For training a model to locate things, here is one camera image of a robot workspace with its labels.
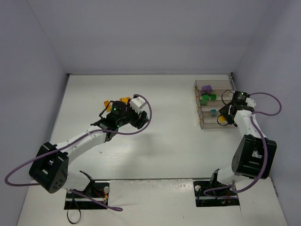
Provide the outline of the small yellow lego brick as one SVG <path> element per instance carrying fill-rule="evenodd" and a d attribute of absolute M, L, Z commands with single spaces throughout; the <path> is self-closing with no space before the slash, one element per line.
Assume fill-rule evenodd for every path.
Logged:
<path fill-rule="evenodd" d="M 221 115 L 221 116 L 219 116 L 219 120 L 220 120 L 220 122 L 224 122 L 224 121 L 226 121 L 225 120 L 225 118 Z"/>

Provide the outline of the green hollow square lego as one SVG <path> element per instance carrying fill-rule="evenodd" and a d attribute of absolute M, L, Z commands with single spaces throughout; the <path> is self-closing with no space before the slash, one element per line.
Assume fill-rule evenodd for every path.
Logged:
<path fill-rule="evenodd" d="M 211 100 L 211 101 L 216 101 L 216 100 L 217 100 L 216 94 L 211 94 L 211 95 L 210 95 L 210 100 Z"/>

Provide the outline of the teal cube lego brick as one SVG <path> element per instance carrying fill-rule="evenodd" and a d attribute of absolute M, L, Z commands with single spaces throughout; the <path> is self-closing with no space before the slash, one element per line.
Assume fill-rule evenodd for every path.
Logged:
<path fill-rule="evenodd" d="M 211 117 L 216 117 L 217 116 L 217 111 L 215 109 L 210 110 L 210 115 Z"/>

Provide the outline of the purple butterfly curved lego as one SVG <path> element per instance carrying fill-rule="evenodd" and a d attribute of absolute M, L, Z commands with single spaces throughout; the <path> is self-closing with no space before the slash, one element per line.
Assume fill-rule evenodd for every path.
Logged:
<path fill-rule="evenodd" d="M 206 85 L 206 86 L 202 87 L 201 91 L 202 91 L 203 94 L 211 94 L 213 89 L 212 89 L 212 86 Z"/>

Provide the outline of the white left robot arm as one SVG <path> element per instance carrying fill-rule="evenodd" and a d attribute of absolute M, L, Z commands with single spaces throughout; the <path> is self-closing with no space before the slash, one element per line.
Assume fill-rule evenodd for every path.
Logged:
<path fill-rule="evenodd" d="M 85 132 L 59 144 L 44 143 L 29 175 L 50 194 L 59 189 L 92 192 L 95 180 L 82 170 L 72 172 L 69 165 L 93 147 L 111 141 L 125 125 L 141 129 L 150 121 L 143 110 L 146 104 L 141 97 L 132 98 L 127 103 L 114 101 L 110 113 L 92 123 Z"/>

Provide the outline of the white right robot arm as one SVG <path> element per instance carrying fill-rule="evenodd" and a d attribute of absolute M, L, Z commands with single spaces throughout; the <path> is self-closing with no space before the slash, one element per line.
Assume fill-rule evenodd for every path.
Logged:
<path fill-rule="evenodd" d="M 246 92 L 235 91 L 232 100 L 219 110 L 227 125 L 233 125 L 240 131 L 242 139 L 232 158 L 231 165 L 216 169 L 211 176 L 210 186 L 229 186 L 245 178 L 252 179 L 247 188 L 258 180 L 269 176 L 277 150 L 275 141 L 267 138 L 260 129 L 255 111 L 256 102 Z"/>

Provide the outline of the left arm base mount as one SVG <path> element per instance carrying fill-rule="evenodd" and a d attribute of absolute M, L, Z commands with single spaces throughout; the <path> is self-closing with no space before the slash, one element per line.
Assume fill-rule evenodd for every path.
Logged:
<path fill-rule="evenodd" d="M 110 182 L 109 181 L 97 181 L 93 179 L 87 173 L 80 171 L 79 175 L 83 179 L 89 179 L 89 183 L 81 191 L 74 188 L 77 192 L 84 194 L 97 202 L 102 203 L 99 205 L 91 201 L 90 199 L 83 197 L 79 194 L 67 191 L 65 198 L 65 210 L 106 210 L 109 201 Z"/>

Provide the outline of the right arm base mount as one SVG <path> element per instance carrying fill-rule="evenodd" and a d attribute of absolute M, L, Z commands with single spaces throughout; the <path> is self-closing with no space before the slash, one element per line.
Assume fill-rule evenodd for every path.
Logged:
<path fill-rule="evenodd" d="M 239 206 L 238 195 L 217 181 L 216 173 L 210 179 L 193 180 L 196 207 Z"/>

